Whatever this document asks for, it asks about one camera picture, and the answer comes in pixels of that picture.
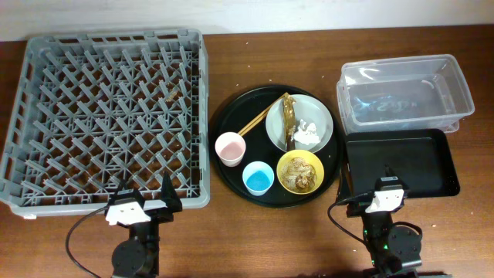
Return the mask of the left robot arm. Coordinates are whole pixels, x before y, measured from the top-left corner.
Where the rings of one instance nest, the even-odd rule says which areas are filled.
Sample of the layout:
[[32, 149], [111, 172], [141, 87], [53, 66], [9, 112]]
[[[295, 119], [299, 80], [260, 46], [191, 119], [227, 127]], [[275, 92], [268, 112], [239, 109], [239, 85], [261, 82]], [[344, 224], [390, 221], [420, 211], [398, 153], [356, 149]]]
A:
[[145, 199], [137, 189], [125, 189], [121, 182], [111, 196], [105, 213], [110, 225], [129, 231], [129, 239], [112, 254], [113, 277], [156, 277], [159, 274], [159, 225], [174, 221], [183, 207], [170, 175], [163, 177], [160, 208], [146, 210]]

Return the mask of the light blue cup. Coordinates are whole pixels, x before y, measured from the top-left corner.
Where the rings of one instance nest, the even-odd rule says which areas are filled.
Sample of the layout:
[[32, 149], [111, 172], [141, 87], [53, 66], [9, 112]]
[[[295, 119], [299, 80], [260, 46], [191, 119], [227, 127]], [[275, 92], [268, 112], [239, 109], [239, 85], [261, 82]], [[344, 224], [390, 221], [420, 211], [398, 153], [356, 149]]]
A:
[[242, 172], [242, 181], [251, 195], [264, 195], [275, 180], [271, 166], [262, 161], [254, 161], [246, 165]]

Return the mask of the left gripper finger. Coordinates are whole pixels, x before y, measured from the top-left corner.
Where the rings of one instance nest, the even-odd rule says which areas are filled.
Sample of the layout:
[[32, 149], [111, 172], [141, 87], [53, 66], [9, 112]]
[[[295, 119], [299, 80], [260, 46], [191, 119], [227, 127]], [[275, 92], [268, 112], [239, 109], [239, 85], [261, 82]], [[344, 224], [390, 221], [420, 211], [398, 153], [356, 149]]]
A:
[[182, 211], [182, 202], [175, 191], [171, 177], [168, 173], [164, 174], [161, 184], [161, 200], [171, 212]]
[[138, 191], [128, 189], [126, 181], [122, 180], [117, 187], [117, 190], [111, 195], [108, 206], [123, 205], [138, 201]]

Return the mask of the food scraps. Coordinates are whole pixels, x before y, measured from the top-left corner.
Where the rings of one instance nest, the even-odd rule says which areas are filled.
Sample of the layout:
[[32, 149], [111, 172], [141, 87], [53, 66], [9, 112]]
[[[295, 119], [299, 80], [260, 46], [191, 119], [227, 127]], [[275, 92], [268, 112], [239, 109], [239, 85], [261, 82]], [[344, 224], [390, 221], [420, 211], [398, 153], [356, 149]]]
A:
[[281, 171], [282, 184], [293, 192], [310, 191], [316, 180], [315, 168], [301, 157], [292, 158]]

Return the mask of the pink cup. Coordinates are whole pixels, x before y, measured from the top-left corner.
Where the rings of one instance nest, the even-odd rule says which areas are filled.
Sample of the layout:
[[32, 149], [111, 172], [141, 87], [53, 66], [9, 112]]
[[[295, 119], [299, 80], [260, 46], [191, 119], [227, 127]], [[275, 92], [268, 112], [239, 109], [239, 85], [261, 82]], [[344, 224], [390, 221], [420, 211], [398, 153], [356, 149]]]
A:
[[223, 165], [235, 167], [240, 164], [246, 151], [244, 138], [235, 132], [221, 134], [215, 142], [215, 152]]

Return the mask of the gold snack wrapper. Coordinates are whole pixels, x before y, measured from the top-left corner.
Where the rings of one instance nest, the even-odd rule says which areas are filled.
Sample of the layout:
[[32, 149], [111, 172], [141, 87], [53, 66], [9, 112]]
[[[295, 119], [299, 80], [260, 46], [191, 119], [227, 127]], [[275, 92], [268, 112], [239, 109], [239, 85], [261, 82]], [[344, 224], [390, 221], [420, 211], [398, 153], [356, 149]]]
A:
[[296, 129], [295, 110], [293, 108], [294, 103], [295, 100], [289, 94], [286, 94], [283, 97], [283, 122], [285, 127], [285, 141], [287, 151], [295, 149], [295, 142], [293, 140], [293, 135]]

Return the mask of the yellow bowl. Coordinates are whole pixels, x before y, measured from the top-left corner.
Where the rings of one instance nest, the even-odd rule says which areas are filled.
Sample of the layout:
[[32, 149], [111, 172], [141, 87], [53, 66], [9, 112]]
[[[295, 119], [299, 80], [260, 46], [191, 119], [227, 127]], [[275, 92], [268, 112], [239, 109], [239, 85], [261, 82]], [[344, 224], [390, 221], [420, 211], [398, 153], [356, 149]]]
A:
[[[294, 157], [304, 158], [307, 163], [311, 164], [315, 168], [317, 180], [315, 186], [308, 192], [303, 192], [303, 193], [293, 192], [288, 188], [286, 188], [285, 185], [283, 185], [281, 182], [281, 171], [283, 167]], [[284, 189], [286, 189], [288, 192], [291, 192], [296, 195], [308, 195], [309, 193], [313, 193], [314, 191], [316, 191], [322, 185], [325, 174], [324, 174], [323, 164], [315, 154], [305, 150], [294, 150], [294, 151], [286, 152], [279, 159], [278, 164], [276, 166], [276, 175], [281, 186], [283, 186]]]

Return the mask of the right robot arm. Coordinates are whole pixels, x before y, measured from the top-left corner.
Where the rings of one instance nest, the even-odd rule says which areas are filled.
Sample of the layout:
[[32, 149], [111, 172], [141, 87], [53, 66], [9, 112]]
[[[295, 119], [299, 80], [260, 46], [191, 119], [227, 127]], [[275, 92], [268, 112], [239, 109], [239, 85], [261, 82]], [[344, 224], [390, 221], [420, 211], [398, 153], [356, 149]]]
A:
[[420, 256], [422, 230], [409, 222], [394, 222], [390, 212], [366, 213], [349, 204], [347, 216], [360, 216], [363, 241], [373, 267], [363, 271], [370, 278], [417, 277], [422, 265]]

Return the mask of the grey plate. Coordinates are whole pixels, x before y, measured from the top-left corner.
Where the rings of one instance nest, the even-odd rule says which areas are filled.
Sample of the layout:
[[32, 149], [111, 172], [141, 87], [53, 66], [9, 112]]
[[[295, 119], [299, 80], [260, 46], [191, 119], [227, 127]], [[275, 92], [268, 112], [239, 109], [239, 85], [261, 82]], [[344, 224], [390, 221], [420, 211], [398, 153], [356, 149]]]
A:
[[[299, 121], [303, 119], [308, 124], [316, 125], [317, 135], [320, 143], [304, 145], [295, 142], [295, 149], [301, 149], [316, 153], [329, 143], [333, 135], [333, 118], [331, 113], [319, 100], [302, 94], [294, 94], [293, 108], [295, 110], [296, 129]], [[281, 151], [286, 151], [285, 127], [283, 123], [283, 99], [277, 100], [269, 109], [266, 118], [266, 132], [271, 142]]]

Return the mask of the clear plastic bin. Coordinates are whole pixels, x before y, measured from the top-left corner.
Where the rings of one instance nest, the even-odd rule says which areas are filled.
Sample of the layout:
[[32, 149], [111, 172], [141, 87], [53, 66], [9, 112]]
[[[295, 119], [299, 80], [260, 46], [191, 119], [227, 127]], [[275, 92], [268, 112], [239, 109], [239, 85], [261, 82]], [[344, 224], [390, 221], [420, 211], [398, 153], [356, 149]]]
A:
[[346, 134], [439, 129], [452, 133], [475, 104], [449, 54], [345, 63], [337, 101]]

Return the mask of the grey dishwasher rack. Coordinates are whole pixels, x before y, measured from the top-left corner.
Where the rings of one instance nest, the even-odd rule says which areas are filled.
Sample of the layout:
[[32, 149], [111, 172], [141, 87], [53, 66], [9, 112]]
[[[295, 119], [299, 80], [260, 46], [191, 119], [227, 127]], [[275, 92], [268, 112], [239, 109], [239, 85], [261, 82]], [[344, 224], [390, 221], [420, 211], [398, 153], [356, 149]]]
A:
[[196, 29], [27, 42], [1, 156], [1, 200], [25, 219], [83, 215], [118, 185], [149, 209], [172, 180], [187, 209], [211, 197], [208, 54]]

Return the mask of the round black tray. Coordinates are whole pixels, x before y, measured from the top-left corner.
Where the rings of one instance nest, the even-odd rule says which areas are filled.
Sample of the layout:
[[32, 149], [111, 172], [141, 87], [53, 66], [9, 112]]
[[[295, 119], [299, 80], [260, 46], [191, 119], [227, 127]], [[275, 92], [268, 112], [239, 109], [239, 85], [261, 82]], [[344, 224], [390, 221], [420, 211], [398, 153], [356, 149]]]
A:
[[[262, 86], [250, 90], [232, 100], [219, 112], [216, 120], [210, 126], [210, 150], [213, 151], [215, 149], [215, 142], [221, 134], [229, 131], [239, 131], [284, 93], [289, 93], [294, 97], [300, 95], [307, 96], [311, 100], [316, 99], [311, 93], [286, 85]], [[330, 112], [330, 116], [327, 119], [333, 125], [333, 133], [326, 144], [313, 151], [323, 164], [323, 182], [318, 189], [307, 195], [296, 195], [288, 192], [279, 183], [277, 178], [274, 179], [272, 187], [262, 196], [254, 196], [248, 192], [242, 180], [244, 167], [251, 162], [262, 161], [272, 169], [275, 169], [278, 160], [285, 154], [285, 151], [275, 146], [269, 139], [265, 121], [256, 125], [256, 127], [244, 136], [246, 154], [239, 165], [227, 167], [216, 154], [213, 155], [211, 160], [215, 163], [215, 167], [223, 182], [235, 194], [252, 203], [270, 208], [302, 205], [322, 195], [333, 184], [339, 175], [343, 163], [343, 131], [337, 123], [333, 112]]]

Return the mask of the black rectangular tray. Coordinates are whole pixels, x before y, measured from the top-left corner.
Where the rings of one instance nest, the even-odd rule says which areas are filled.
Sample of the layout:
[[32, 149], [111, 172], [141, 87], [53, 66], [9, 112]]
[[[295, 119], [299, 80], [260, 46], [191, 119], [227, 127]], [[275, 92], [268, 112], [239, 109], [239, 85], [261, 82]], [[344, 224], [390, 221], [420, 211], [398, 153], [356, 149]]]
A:
[[375, 131], [346, 137], [337, 200], [374, 189], [390, 168], [408, 187], [409, 198], [455, 196], [460, 184], [448, 141], [439, 129]]

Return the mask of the white napkin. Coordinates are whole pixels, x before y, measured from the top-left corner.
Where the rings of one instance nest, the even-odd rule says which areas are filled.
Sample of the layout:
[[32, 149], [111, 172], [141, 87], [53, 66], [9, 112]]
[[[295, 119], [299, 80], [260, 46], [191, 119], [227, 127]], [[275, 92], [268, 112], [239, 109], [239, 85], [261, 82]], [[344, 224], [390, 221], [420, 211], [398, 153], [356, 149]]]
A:
[[293, 140], [304, 145], [320, 143], [320, 137], [317, 135], [316, 125], [307, 123], [303, 119], [299, 121], [297, 131], [293, 135]]

